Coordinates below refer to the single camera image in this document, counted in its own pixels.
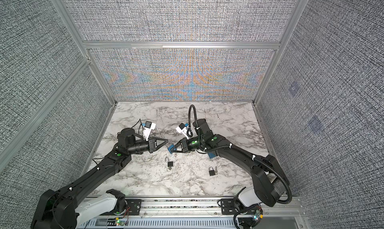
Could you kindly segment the blue padlock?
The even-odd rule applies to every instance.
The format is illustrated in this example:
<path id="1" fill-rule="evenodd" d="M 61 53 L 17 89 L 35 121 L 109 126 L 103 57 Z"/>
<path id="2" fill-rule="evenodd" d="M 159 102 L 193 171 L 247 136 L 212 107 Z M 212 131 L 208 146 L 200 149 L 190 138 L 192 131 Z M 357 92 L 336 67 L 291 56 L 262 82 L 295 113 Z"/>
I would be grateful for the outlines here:
<path id="1" fill-rule="evenodd" d="M 213 158 L 215 158 L 217 155 L 214 154 L 214 153 L 208 153 L 208 156 L 209 156 L 210 159 L 213 159 Z"/>
<path id="2" fill-rule="evenodd" d="M 170 154 L 174 153 L 174 148 L 175 148 L 175 145 L 174 144 L 171 144 L 169 147 L 168 147 L 168 151 Z"/>

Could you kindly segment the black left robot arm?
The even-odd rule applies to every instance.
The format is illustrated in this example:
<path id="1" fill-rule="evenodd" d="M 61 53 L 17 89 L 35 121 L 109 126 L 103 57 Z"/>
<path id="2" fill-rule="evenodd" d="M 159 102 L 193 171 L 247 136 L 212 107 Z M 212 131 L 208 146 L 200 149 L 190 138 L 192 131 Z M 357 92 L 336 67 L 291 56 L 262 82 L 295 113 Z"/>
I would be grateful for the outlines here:
<path id="1" fill-rule="evenodd" d="M 81 202 L 108 178 L 120 172 L 132 155 L 153 153 L 165 146 L 167 139 L 137 134 L 133 128 L 125 128 L 117 134 L 113 149 L 90 171 L 57 191 L 47 190 L 38 202 L 32 219 L 32 229 L 75 229 L 92 219 L 80 208 Z"/>

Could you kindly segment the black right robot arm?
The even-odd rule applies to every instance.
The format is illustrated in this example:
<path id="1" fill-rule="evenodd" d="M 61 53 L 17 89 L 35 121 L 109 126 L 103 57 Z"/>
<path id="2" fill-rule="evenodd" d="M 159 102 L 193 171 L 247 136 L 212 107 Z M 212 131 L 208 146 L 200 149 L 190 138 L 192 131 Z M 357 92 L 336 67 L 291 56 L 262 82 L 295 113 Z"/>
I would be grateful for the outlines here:
<path id="1" fill-rule="evenodd" d="M 201 150 L 234 163 L 252 178 L 256 197 L 266 206 L 289 204 L 293 199 L 290 182 L 278 160 L 272 156 L 248 152 L 220 134 L 214 134 L 205 119 L 193 123 L 195 137 L 185 137 L 168 147 L 170 153 L 190 153 Z"/>

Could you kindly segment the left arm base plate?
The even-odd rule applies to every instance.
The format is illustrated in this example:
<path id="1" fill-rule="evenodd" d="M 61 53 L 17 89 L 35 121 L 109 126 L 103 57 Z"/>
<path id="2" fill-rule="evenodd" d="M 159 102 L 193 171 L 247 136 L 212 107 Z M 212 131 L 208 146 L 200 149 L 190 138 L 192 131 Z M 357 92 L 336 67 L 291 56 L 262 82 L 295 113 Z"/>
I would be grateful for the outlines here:
<path id="1" fill-rule="evenodd" d="M 126 199 L 126 208 L 123 212 L 107 212 L 103 213 L 102 216 L 138 216 L 141 211 L 142 202 L 141 199 Z"/>

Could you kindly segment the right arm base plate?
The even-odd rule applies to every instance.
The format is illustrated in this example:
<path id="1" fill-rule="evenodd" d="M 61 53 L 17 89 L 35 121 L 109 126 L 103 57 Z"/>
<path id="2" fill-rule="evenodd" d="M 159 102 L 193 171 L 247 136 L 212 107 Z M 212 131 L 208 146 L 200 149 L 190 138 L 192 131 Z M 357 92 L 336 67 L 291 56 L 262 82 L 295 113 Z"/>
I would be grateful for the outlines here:
<path id="1" fill-rule="evenodd" d="M 235 215 L 237 212 L 244 210 L 247 206 L 243 206 L 239 200 L 234 198 L 222 198 L 217 201 L 221 213 L 223 215 Z M 260 204 L 255 208 L 252 208 L 246 212 L 241 213 L 241 215 L 261 215 L 263 214 L 263 209 Z"/>

